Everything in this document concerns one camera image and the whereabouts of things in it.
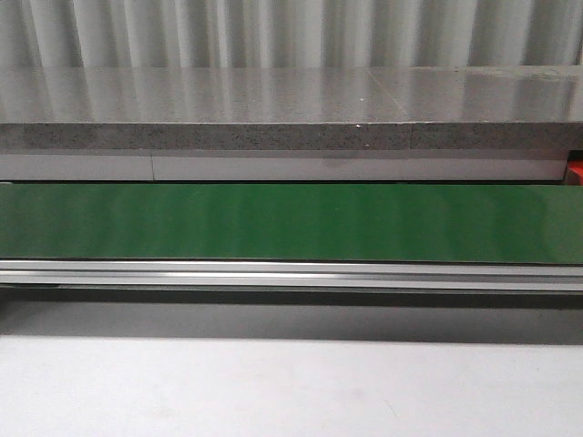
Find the white corrugated curtain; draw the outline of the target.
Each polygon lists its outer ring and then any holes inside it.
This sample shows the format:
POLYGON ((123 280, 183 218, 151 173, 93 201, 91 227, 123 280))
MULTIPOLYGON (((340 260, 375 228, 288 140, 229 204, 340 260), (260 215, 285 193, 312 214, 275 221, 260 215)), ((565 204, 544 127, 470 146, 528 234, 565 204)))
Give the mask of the white corrugated curtain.
POLYGON ((579 1, 4 1, 17 66, 561 66, 579 1))

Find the green conveyor belt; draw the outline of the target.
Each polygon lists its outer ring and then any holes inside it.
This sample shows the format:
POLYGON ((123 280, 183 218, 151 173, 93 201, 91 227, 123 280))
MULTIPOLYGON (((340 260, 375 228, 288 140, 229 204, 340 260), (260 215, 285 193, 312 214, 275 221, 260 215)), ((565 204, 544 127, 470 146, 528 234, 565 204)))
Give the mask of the green conveyor belt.
POLYGON ((5 183, 8 259, 582 261, 561 185, 5 183))

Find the red plastic tray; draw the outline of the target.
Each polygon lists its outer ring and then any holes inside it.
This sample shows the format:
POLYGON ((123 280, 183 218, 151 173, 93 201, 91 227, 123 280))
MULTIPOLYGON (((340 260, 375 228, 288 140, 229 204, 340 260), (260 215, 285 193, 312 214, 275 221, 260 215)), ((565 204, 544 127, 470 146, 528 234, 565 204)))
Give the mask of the red plastic tray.
POLYGON ((568 155, 564 184, 571 186, 583 185, 583 151, 571 151, 568 155))

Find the aluminium conveyor frame rail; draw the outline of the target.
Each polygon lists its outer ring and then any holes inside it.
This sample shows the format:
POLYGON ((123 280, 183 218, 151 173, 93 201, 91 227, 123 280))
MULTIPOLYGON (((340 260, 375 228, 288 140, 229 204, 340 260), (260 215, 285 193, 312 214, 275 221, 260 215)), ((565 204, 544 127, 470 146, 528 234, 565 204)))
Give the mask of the aluminium conveyor frame rail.
POLYGON ((170 260, 2 260, 4 284, 580 293, 580 266, 170 260))

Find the grey stone countertop slab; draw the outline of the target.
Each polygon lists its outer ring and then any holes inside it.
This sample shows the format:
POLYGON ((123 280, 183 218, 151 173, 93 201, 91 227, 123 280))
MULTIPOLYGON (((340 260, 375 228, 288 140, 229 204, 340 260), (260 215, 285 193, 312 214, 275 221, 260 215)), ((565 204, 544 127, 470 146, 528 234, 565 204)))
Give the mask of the grey stone countertop slab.
POLYGON ((582 147, 578 66, 5 68, 4 149, 582 147))

